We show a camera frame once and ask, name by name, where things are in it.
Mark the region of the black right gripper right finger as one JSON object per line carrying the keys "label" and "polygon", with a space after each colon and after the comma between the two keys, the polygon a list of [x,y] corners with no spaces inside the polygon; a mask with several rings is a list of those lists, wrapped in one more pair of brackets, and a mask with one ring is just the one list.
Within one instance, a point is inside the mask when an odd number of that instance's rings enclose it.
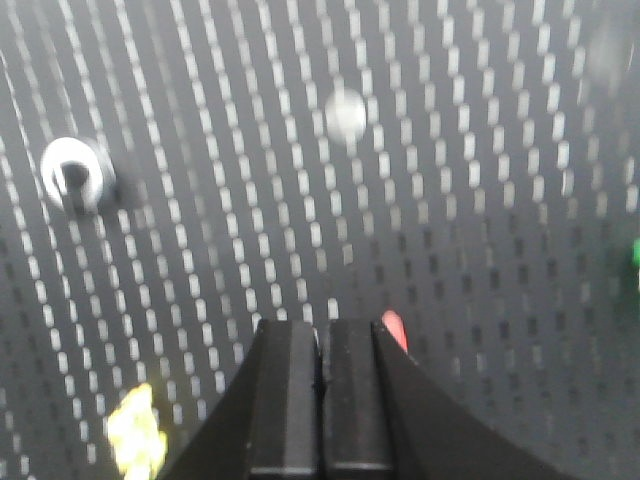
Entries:
{"label": "black right gripper right finger", "polygon": [[563,479],[479,421],[381,322],[334,320],[323,358],[329,479]]}

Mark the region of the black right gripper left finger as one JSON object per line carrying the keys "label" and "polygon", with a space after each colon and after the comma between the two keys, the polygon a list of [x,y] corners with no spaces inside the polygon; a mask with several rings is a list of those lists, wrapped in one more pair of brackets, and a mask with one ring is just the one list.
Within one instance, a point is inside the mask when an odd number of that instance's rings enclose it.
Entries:
{"label": "black right gripper left finger", "polygon": [[261,320],[231,385],[165,478],[319,478],[319,389],[313,327]]}

